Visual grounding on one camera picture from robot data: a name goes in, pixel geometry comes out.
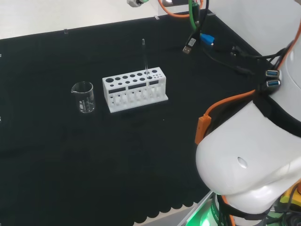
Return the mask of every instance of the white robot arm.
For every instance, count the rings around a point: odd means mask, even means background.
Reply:
[[[127,3],[131,7],[140,7],[142,4],[148,2],[149,0],[127,0]]]
[[[281,87],[270,97],[301,122],[301,24],[279,67]],[[196,163],[204,183],[230,206],[260,214],[301,178],[301,137],[265,117],[250,102],[198,145]],[[234,217],[236,225],[260,220]]]

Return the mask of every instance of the green light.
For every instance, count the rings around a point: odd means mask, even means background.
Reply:
[[[205,219],[203,222],[200,223],[200,226],[210,226],[209,220]]]

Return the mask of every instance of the black cloth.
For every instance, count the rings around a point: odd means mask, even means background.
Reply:
[[[250,78],[182,49],[188,19],[161,16],[0,40],[0,223],[130,226],[208,192],[195,164],[198,117],[254,89]],[[256,54],[217,17],[203,31]],[[102,78],[149,68],[167,77],[167,102],[110,113]],[[267,65],[212,55],[262,73]],[[72,86],[94,86],[80,114]]]

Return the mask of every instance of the white test tube rack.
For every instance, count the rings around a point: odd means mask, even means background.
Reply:
[[[166,77],[159,67],[103,78],[103,92],[111,113],[168,100]]]

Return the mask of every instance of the orange cable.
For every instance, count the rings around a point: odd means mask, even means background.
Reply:
[[[228,97],[226,99],[223,99],[223,100],[220,100],[219,102],[216,102],[215,104],[211,105],[207,111],[205,112],[205,115],[209,115],[209,113],[214,109],[216,108],[217,106],[219,105],[222,105],[226,102],[229,102],[229,101],[232,101],[232,100],[238,100],[238,99],[241,99],[241,98],[244,98],[244,97],[247,97],[247,96],[250,96],[252,94],[254,94],[255,90],[252,90],[252,91],[249,91],[247,93],[242,93],[242,94],[238,94],[238,95],[235,95],[235,96],[232,96],[232,97]]]
[[[224,201],[224,203],[229,205],[229,203],[224,195],[222,195],[222,200]],[[235,226],[235,221],[234,221],[233,216],[232,215],[229,215],[229,216],[230,216],[230,221],[231,221],[232,226]]]
[[[201,9],[202,6],[203,6],[203,1],[204,0],[201,0],[201,5],[199,6],[199,8]],[[173,17],[178,17],[178,18],[188,18],[189,17],[189,14],[185,14],[185,15],[178,15],[178,14],[174,14],[174,13],[171,13],[167,10],[167,8],[163,5],[162,1],[161,0],[158,0],[160,6],[162,7],[162,9],[169,15],[173,16]]]

